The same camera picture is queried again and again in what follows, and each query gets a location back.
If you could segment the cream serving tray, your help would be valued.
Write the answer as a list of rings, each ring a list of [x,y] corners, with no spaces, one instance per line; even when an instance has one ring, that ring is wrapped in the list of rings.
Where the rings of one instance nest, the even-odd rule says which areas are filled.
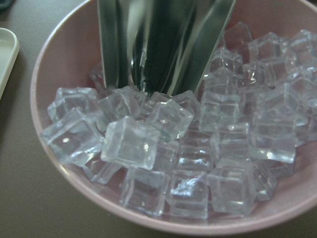
[[[16,35],[5,28],[0,29],[0,97],[2,97],[11,71],[19,53]]]

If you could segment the stainless steel ice scoop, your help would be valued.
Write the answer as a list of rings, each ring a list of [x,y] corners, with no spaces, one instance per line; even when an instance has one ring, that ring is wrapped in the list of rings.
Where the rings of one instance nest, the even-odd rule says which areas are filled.
[[[196,91],[233,0],[100,0],[104,84],[149,95]]]

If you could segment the pink bowl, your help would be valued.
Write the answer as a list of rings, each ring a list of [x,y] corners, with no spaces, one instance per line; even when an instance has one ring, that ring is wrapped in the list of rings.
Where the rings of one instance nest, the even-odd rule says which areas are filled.
[[[242,21],[250,25],[254,37],[274,32],[291,37],[300,29],[316,31],[317,9],[306,0],[239,0],[229,25]],[[87,74],[101,59],[97,3],[87,0],[72,10],[53,30],[37,58],[31,83],[31,111],[35,130],[40,134],[51,124],[47,106],[59,87],[90,87]],[[125,220],[158,231],[191,236],[235,235],[269,228],[317,206],[317,145],[298,148],[295,173],[283,178],[275,196],[257,203],[248,217],[211,213],[206,221],[158,218],[118,205],[118,186],[124,172],[107,185],[90,182],[82,169],[62,165],[48,146],[44,150],[56,169],[80,193],[103,210]]]

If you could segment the pile of clear ice cubes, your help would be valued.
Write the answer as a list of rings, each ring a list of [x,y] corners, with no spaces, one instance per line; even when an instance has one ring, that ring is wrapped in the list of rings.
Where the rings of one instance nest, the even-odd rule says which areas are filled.
[[[247,216],[294,172],[317,139],[317,35],[224,32],[197,93],[151,97],[131,86],[59,88],[41,137],[62,164],[107,184],[126,171],[119,204],[149,216]]]

